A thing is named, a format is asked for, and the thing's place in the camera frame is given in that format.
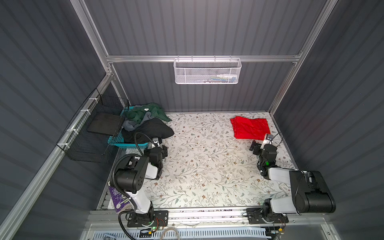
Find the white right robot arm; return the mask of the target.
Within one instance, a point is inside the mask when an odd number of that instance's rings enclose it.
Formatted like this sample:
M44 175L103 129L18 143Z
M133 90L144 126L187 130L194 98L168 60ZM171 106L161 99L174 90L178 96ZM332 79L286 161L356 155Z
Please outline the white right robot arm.
M287 223L288 214L335 212L336 201L322 174L318 171L279 167L276 162L277 149L268 139L262 143L252 141L250 146L250 151L259 157L257 167L261 176L269 181L289 185L291 196L266 199L260 210L247 209L250 223L255 218L262 219L267 224Z

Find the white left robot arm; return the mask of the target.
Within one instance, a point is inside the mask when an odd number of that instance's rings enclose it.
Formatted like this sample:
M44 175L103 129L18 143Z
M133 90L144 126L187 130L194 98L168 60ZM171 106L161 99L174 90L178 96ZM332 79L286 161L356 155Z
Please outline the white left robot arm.
M130 212L143 222L154 218L153 203L143 188L145 180L159 180L163 171L163 160L168 156L164 145L145 149L142 155L129 153L113 165L109 189L116 213Z

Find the red t shirt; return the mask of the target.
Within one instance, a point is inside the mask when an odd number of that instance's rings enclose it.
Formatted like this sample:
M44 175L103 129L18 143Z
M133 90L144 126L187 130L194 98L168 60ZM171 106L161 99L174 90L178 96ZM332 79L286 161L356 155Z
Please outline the red t shirt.
M266 119L248 119L236 116L231 119L234 137L241 140L264 140L266 134L270 134L270 128Z

